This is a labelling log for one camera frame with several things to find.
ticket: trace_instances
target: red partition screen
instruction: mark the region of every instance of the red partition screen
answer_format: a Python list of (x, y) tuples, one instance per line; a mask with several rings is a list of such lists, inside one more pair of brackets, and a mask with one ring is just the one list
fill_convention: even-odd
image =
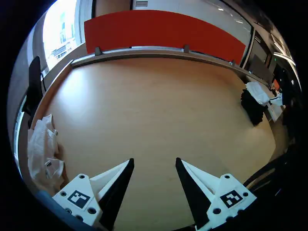
[(229, 33), (200, 19), (160, 10), (130, 10), (84, 22), (87, 52), (132, 46), (189, 49), (240, 63), (245, 45)]

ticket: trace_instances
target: desk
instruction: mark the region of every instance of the desk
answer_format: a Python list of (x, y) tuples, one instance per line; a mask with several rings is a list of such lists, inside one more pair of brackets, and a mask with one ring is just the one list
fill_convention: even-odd
[(135, 169), (115, 230), (191, 225), (176, 157), (244, 182), (268, 163), (275, 141), (241, 106), (243, 82), (228, 69), (164, 58), (120, 59), (73, 69), (51, 100), (69, 180), (129, 158)]

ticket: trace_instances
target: black office chair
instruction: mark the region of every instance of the black office chair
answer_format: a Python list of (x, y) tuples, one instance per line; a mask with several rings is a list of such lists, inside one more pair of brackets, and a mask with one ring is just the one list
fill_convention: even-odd
[(29, 87), (27, 89), (26, 102), (22, 108), (23, 112), (26, 112), (28, 115), (30, 115), (30, 119), (28, 121), (29, 128), (31, 127), (37, 106), (43, 98), (40, 68), (40, 57), (37, 56), (33, 59), (29, 67)]

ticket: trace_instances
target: cable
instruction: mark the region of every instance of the cable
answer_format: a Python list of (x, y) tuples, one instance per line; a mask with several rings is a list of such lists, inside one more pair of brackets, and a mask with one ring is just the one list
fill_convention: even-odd
[(41, 73), (41, 77), (42, 77), (42, 79), (43, 79), (43, 86), (44, 86), (44, 90), (45, 90), (45, 92), (46, 92), (46, 87), (45, 87), (45, 81), (44, 81), (43, 73)]

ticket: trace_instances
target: window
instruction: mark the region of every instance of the window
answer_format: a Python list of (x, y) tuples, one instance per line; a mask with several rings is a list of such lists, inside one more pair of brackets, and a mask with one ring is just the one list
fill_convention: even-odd
[(77, 47), (75, 7), (76, 0), (58, 0), (47, 11), (43, 42), (49, 70)]

